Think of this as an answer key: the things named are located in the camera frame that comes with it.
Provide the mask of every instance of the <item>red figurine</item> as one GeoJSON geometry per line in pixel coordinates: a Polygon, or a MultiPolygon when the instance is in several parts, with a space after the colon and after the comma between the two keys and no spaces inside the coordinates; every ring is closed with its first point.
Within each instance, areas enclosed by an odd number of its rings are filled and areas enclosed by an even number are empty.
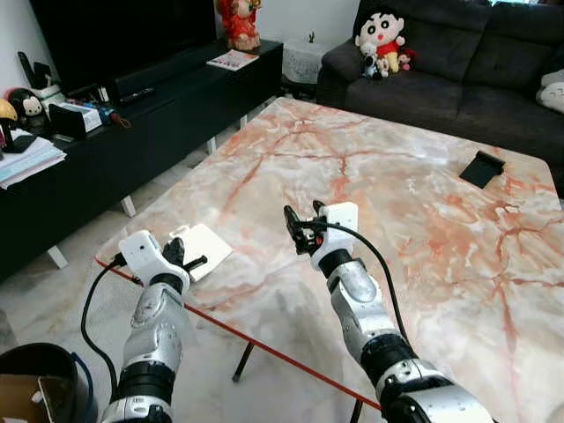
{"type": "Polygon", "coordinates": [[[229,48],[252,50],[261,45],[255,25],[261,0],[218,0],[217,5],[226,28],[229,48]]]}

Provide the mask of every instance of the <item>magazine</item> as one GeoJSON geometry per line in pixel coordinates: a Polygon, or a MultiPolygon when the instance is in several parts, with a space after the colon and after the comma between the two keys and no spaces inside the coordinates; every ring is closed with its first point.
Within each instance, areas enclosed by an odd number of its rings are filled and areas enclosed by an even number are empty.
{"type": "Polygon", "coordinates": [[[242,51],[230,50],[220,57],[210,60],[207,64],[217,66],[218,68],[227,69],[228,71],[238,71],[249,63],[253,63],[258,56],[250,55],[242,51]]]}

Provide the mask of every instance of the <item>red table edge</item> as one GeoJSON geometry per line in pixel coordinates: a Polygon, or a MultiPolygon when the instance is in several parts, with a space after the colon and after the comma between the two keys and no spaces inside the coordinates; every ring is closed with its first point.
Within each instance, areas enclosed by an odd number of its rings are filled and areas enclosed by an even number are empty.
{"type": "MultiPolygon", "coordinates": [[[[108,267],[108,264],[102,262],[97,256],[94,257],[94,260],[96,260],[96,263],[98,263],[100,266],[102,266],[102,267],[108,267]]],[[[128,275],[127,273],[124,273],[124,272],[119,271],[119,270],[117,270],[117,269],[111,269],[111,271],[112,271],[113,273],[115,273],[116,275],[121,276],[122,278],[125,278],[125,279],[127,279],[127,280],[129,280],[129,281],[131,281],[131,280],[133,279],[133,277],[132,277],[131,275],[128,275]]],[[[251,344],[253,344],[253,345],[255,345],[255,346],[258,346],[258,347],[261,348],[262,350],[265,350],[266,352],[268,352],[268,353],[270,353],[270,354],[272,354],[272,355],[278,357],[279,359],[282,359],[282,360],[286,361],[287,363],[292,364],[293,366],[296,366],[297,368],[303,370],[304,372],[309,373],[310,375],[312,375],[312,376],[314,376],[314,377],[316,377],[316,378],[318,378],[318,379],[321,379],[322,381],[328,383],[329,385],[334,386],[334,387],[337,388],[338,390],[343,391],[345,394],[348,394],[348,395],[350,395],[351,397],[354,397],[354,398],[358,399],[359,401],[362,401],[362,402],[365,403],[365,404],[371,405],[371,406],[374,407],[376,410],[381,410],[381,409],[382,409],[382,407],[381,407],[379,404],[377,404],[376,402],[374,402],[374,401],[372,401],[372,400],[370,400],[370,399],[368,399],[368,398],[366,398],[366,397],[363,397],[362,395],[359,395],[359,394],[357,394],[356,392],[354,392],[354,391],[352,391],[352,390],[349,390],[348,388],[346,388],[345,386],[341,385],[340,383],[331,380],[329,377],[327,377],[327,376],[325,376],[325,375],[322,375],[321,373],[316,372],[314,369],[312,369],[312,368],[310,368],[310,367],[307,367],[307,366],[301,364],[299,361],[296,361],[296,360],[294,360],[294,359],[288,357],[287,355],[284,355],[284,354],[281,353],[281,352],[278,352],[278,351],[274,350],[273,348],[271,348],[271,347],[269,347],[269,346],[263,344],[262,342],[257,341],[256,339],[253,339],[253,338],[249,337],[248,335],[245,335],[244,333],[239,332],[239,331],[236,330],[236,329],[230,328],[229,326],[227,326],[227,325],[224,324],[223,322],[220,322],[219,320],[216,320],[216,319],[214,319],[213,317],[210,317],[210,316],[206,315],[206,314],[203,313],[202,311],[200,311],[200,310],[198,310],[198,309],[196,309],[196,308],[193,308],[193,307],[191,307],[191,306],[189,306],[189,305],[187,305],[187,304],[184,304],[184,307],[185,307],[188,311],[191,311],[192,313],[194,313],[194,314],[196,314],[196,315],[199,315],[200,317],[202,317],[203,319],[207,320],[208,322],[211,322],[211,323],[213,323],[213,324],[219,326],[221,329],[225,329],[225,330],[227,330],[227,331],[233,333],[233,334],[236,335],[237,337],[242,338],[242,339],[246,340],[247,342],[250,342],[251,344]]]]}

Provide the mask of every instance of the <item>dark gray sofa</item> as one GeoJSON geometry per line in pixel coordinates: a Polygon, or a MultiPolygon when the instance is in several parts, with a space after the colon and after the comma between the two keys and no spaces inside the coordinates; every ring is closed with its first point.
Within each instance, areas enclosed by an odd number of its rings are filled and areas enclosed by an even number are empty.
{"type": "MultiPolygon", "coordinates": [[[[361,0],[358,16],[374,0],[361,0]]],[[[415,70],[361,76],[349,40],[323,58],[320,104],[497,145],[545,160],[564,197],[564,115],[535,93],[564,49],[564,7],[462,0],[377,1],[405,19],[415,70]]]]}

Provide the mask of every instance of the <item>white wall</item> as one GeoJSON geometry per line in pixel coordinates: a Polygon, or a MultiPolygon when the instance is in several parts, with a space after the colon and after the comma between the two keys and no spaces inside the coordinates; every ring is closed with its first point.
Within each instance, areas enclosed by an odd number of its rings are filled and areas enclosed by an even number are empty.
{"type": "Polygon", "coordinates": [[[258,29],[268,40],[307,41],[315,38],[334,47],[353,36],[360,0],[263,0],[258,29]]]}
{"type": "Polygon", "coordinates": [[[8,88],[28,87],[18,51],[27,54],[31,65],[42,62],[54,69],[43,34],[28,0],[0,0],[0,97],[8,88]]]}

